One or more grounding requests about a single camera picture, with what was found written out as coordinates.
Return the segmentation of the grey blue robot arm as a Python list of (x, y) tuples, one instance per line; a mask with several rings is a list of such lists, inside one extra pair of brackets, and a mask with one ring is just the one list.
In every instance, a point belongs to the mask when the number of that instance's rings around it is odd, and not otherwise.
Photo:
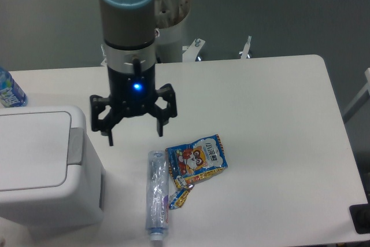
[(110, 94), (92, 95), (91, 128), (106, 137), (122, 119), (150, 114), (157, 132), (177, 116), (171, 84), (156, 88), (155, 0), (99, 0)]

